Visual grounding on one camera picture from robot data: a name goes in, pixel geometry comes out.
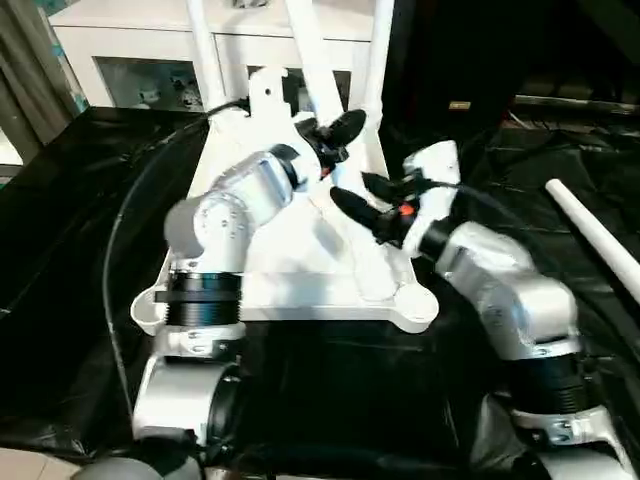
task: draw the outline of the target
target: orange light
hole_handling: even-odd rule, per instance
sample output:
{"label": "orange light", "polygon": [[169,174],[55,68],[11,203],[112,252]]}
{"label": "orange light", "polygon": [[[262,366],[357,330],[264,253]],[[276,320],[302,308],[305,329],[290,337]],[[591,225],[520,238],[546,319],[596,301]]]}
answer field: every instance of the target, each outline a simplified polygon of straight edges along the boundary
{"label": "orange light", "polygon": [[407,217],[409,215],[413,215],[415,209],[408,203],[403,203],[402,205],[400,205],[400,208],[398,208],[398,211],[400,212],[400,215],[402,215],[403,217]]}

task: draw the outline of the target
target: white cabinet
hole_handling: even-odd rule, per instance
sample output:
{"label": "white cabinet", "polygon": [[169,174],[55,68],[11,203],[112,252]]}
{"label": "white cabinet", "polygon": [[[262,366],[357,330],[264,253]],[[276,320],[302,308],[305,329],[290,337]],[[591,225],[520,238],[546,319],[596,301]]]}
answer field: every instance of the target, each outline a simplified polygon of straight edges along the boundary
{"label": "white cabinet", "polygon": [[[285,96],[308,110],[300,58],[282,0],[235,9],[206,0],[207,24],[220,58],[225,93],[247,94],[249,73],[290,70]],[[331,68],[345,107],[358,106],[366,77],[373,0],[315,0]],[[186,0],[80,0],[50,17],[87,100],[95,106],[196,109],[199,72]]]}

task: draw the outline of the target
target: white rod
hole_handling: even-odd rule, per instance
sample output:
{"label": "white rod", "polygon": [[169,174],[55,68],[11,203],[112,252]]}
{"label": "white rod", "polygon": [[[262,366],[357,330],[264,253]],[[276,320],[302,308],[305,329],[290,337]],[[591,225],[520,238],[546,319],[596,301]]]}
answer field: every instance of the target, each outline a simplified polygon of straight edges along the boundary
{"label": "white rod", "polygon": [[316,119],[320,126],[328,126],[343,110],[318,19],[311,0],[285,0],[285,3]]}
{"label": "white rod", "polygon": [[394,0],[376,1],[373,34],[369,45],[369,65],[363,107],[369,116],[376,119],[378,124],[382,119],[382,87],[387,69],[394,5]]}
{"label": "white rod", "polygon": [[202,96],[202,105],[207,111],[227,102],[220,60],[214,37],[207,24],[203,0],[187,0],[187,9],[196,46],[196,57],[193,63],[196,73],[198,71],[201,73],[198,78],[198,88]]}
{"label": "white rod", "polygon": [[640,264],[636,259],[560,180],[549,180],[546,188],[591,246],[609,265],[616,277],[629,290],[636,302],[640,304]]}

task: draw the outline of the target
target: black cable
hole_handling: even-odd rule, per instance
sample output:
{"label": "black cable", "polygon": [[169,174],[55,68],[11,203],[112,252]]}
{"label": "black cable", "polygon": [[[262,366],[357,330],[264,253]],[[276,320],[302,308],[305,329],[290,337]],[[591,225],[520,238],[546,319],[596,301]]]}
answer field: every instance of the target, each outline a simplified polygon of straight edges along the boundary
{"label": "black cable", "polygon": [[[193,127],[198,126],[204,123],[209,117],[220,113],[223,110],[227,110],[232,107],[246,108],[248,105],[247,99],[239,99],[234,100],[232,102],[225,103],[224,105],[220,105],[215,107],[208,112],[205,112],[203,115],[199,116],[197,120],[184,125],[183,127],[174,130],[171,134],[166,135],[165,137],[157,140],[150,145],[142,148],[132,157],[131,162],[135,162],[143,155],[152,152],[158,147],[162,147],[164,150],[167,146],[180,138],[183,138],[188,133],[191,133]],[[142,185],[144,179],[147,177],[149,172],[153,170],[153,168],[157,165],[158,159],[162,158],[162,151],[156,153],[155,157],[151,158],[147,164],[144,166],[138,177],[135,179],[127,194],[120,205],[116,218],[113,222],[113,226],[111,227],[111,233],[109,235],[109,240],[107,242],[107,247],[105,250],[104,261],[102,264],[102,279],[101,279],[101,290],[102,290],[102,302],[104,305],[104,315],[107,323],[107,329],[109,331],[109,339],[111,341],[111,349],[113,351],[114,360],[116,362],[116,369],[118,371],[118,377],[120,379],[120,384],[122,390],[124,392],[125,402],[127,406],[127,413],[129,414],[129,418],[133,418],[133,404],[131,402],[131,398],[129,396],[129,387],[127,382],[127,375],[124,368],[124,362],[122,359],[122,353],[118,346],[118,342],[116,340],[116,332],[114,328],[113,321],[113,312],[111,310],[111,296],[109,294],[109,277],[110,277],[110,269],[111,269],[111,256],[113,254],[113,246],[115,244],[115,240],[118,235],[118,230],[120,229],[120,225],[122,224],[122,220],[124,219],[124,214],[131,203],[131,200],[134,197],[135,192],[138,190],[140,185]]]}
{"label": "black cable", "polygon": [[504,218],[510,220],[518,227],[523,227],[526,233],[526,224],[525,222],[515,213],[513,213],[504,203],[496,200],[494,197],[489,195],[488,193],[482,192],[476,188],[470,187],[469,185],[465,185],[463,183],[448,183],[448,182],[438,182],[435,180],[425,179],[425,182],[429,184],[431,187],[446,187],[453,188],[458,190],[465,195],[474,198],[478,202],[496,210],[500,213]]}

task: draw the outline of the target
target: white pipe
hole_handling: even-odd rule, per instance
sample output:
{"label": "white pipe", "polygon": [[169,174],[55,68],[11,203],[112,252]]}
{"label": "white pipe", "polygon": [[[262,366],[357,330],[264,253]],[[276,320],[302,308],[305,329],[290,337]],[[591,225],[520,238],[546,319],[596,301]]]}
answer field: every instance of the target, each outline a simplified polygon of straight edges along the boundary
{"label": "white pipe", "polygon": [[[285,4],[316,119],[321,126],[330,125],[343,113],[343,109],[313,4],[311,0],[285,0]],[[364,135],[360,135],[348,147],[350,158],[336,166],[331,179],[336,186],[366,198],[368,193],[360,174],[362,170],[367,170],[367,152],[363,138]],[[371,232],[352,220],[346,220],[343,229],[350,245],[354,275],[363,298],[390,298],[398,286],[382,247],[376,244]]]}
{"label": "white pipe", "polygon": [[318,19],[311,0],[286,0],[285,3],[316,119],[320,126],[328,126],[343,109]]}
{"label": "white pipe", "polygon": [[549,180],[546,188],[591,246],[609,265],[616,277],[629,290],[636,302],[640,304],[640,264],[636,259],[560,180]]}
{"label": "white pipe", "polygon": [[214,37],[207,25],[203,0],[187,0],[187,9],[196,46],[196,56],[193,63],[196,74],[200,72],[198,89],[202,96],[204,110],[207,111],[227,102],[220,60]]}
{"label": "white pipe", "polygon": [[373,34],[369,45],[367,84],[362,104],[367,115],[376,125],[379,125],[382,120],[382,87],[384,86],[384,74],[387,69],[394,5],[394,0],[376,1]]}

